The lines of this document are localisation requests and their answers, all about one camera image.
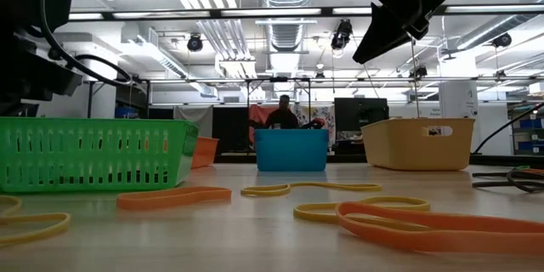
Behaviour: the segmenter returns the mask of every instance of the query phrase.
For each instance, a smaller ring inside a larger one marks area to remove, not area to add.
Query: blue bin on shelf
[[[255,130],[259,171],[323,171],[328,145],[326,129]]]

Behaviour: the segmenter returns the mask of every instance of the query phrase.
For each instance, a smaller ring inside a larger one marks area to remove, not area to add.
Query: man
[[[280,126],[281,129],[298,128],[298,120],[295,114],[289,110],[289,96],[280,97],[280,108],[270,113],[266,120],[266,128]]]

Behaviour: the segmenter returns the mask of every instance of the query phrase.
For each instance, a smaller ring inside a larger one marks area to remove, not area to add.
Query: yellow rubber band
[[[415,210],[421,212],[428,212],[431,209],[431,205],[428,201],[410,198],[404,196],[376,196],[367,198],[359,201],[359,203],[364,204],[383,204],[383,203],[406,203],[410,205],[387,205],[384,206],[390,209],[401,209],[401,210]],[[300,218],[312,222],[322,222],[329,224],[336,224],[338,222],[338,217],[335,213],[326,213],[326,212],[311,212],[314,210],[333,210],[340,203],[315,203],[315,204],[303,204],[295,207],[292,211],[292,214],[295,218]],[[357,216],[348,216],[348,218],[366,223],[366,224],[375,224],[388,227],[390,229],[396,230],[410,230],[410,231],[423,231],[430,230],[428,227],[406,224],[398,221],[387,220],[384,218],[365,218]]]
[[[70,226],[71,216],[68,213],[56,212],[38,215],[12,216],[22,208],[23,201],[14,196],[0,195],[0,202],[13,205],[0,213],[0,225],[59,221],[57,224],[51,225],[45,229],[33,230],[17,235],[0,236],[0,246],[39,241],[65,232]]]
[[[292,184],[279,184],[271,186],[255,186],[247,187],[241,190],[243,196],[283,196],[291,191],[292,187],[297,186],[315,186],[338,190],[349,191],[381,191],[382,186],[379,184],[333,184],[319,182],[301,182]]]

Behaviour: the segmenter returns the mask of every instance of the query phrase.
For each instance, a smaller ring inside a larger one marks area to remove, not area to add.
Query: wooden table surface
[[[231,188],[231,202],[155,212],[116,209],[116,194],[24,195],[23,213],[72,215],[63,235],[0,247],[0,271],[543,271],[544,258],[399,252],[373,245],[331,224],[295,219],[298,204],[411,196],[435,212],[544,222],[543,195],[514,188],[474,190],[470,167],[458,173],[403,173],[364,164],[328,165],[324,173],[258,173],[255,165],[194,170],[184,184]],[[382,192],[296,187],[271,198],[240,196],[247,186],[300,181],[378,183]],[[0,235],[6,227],[0,227]]]

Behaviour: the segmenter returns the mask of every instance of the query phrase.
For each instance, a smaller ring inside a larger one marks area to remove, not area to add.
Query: computer monitor
[[[360,132],[367,124],[389,119],[387,99],[334,99],[337,132]]]

